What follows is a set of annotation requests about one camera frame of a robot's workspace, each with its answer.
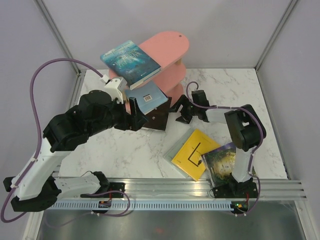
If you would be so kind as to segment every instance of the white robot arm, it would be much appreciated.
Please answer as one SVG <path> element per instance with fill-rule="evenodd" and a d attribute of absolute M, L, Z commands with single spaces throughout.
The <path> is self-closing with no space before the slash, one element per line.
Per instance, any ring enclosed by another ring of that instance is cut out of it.
<path fill-rule="evenodd" d="M 253 182 L 253 149 L 259 146 L 266 137 L 266 129 L 253 107 L 249 104 L 242 107 L 210 106 L 203 90 L 192 92 L 192 99 L 182 95 L 171 107 L 171 112 L 180 111 L 177 122 L 189 124 L 193 116 L 207 123 L 227 124 L 232 142 L 236 146 L 234 169 L 229 176 L 228 184 L 213 188 L 215 198 L 250 198 L 258 196 L 257 186 Z"/>
<path fill-rule="evenodd" d="M 14 191 L 11 200 L 14 211 L 40 212 L 60 199 L 108 191 L 110 183 L 99 171 L 82 177 L 52 177 L 63 159 L 89 137 L 112 127 L 137 131 L 148 121 L 134 98 L 129 99 L 131 114 L 126 112 L 122 91 L 127 82 L 123 77 L 108 79 L 104 75 L 101 80 L 105 83 L 104 91 L 93 90 L 82 95 L 78 105 L 53 117 L 43 131 L 37 159 L 32 157 L 16 177 L 3 181 L 6 191 L 10 192 L 33 162 Z"/>

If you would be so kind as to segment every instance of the barcode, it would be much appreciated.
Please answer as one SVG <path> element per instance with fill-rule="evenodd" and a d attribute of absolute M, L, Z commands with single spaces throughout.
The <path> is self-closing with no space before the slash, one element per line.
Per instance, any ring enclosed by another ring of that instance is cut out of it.
<path fill-rule="evenodd" d="M 152 100 L 152 97 L 151 97 L 150 94 L 149 94 L 149 95 L 147 95 L 147 96 L 144 96 L 143 99 L 144 99 L 145 102 L 149 102 L 149 101 Z"/>

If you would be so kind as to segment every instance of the yellow booklet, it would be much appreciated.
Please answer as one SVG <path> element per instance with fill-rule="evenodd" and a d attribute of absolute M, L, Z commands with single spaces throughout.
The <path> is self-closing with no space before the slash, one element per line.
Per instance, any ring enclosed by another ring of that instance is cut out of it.
<path fill-rule="evenodd" d="M 185 171 L 195 181 L 198 181 L 206 170 L 201 155 L 219 147 L 218 143 L 199 129 L 196 129 L 171 162 Z"/>

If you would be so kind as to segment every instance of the marble table surface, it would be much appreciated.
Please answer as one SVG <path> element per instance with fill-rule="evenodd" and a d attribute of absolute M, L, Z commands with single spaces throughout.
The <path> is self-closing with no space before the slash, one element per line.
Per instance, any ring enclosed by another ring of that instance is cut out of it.
<path fill-rule="evenodd" d="M 240 107 L 251 104 L 264 124 L 267 137 L 254 156 L 253 166 L 262 179 L 286 179 L 287 174 L 276 142 L 258 78 L 254 69 L 188 69 L 181 82 L 184 89 L 197 81 L 211 105 Z M 87 70 L 80 95 L 103 90 L 99 77 Z M 221 145 L 231 142 L 226 124 L 205 123 L 194 117 L 190 125 L 176 122 L 170 113 L 166 132 L 141 129 L 108 129 L 92 136 L 62 162 L 61 177 L 79 177 L 86 171 L 102 171 L 108 178 L 183 178 L 163 155 L 190 128 L 198 128 Z"/>

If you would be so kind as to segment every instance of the book with blue cover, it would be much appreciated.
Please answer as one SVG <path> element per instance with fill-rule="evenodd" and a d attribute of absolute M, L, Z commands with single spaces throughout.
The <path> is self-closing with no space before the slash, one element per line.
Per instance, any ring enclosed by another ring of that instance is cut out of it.
<path fill-rule="evenodd" d="M 161 66 L 131 40 L 100 56 L 132 90 L 161 70 Z"/>
<path fill-rule="evenodd" d="M 136 98 L 143 114 L 148 114 L 156 107 L 168 101 L 168 97 L 153 81 L 148 82 L 142 87 L 133 90 L 126 89 L 124 91 L 127 98 Z"/>

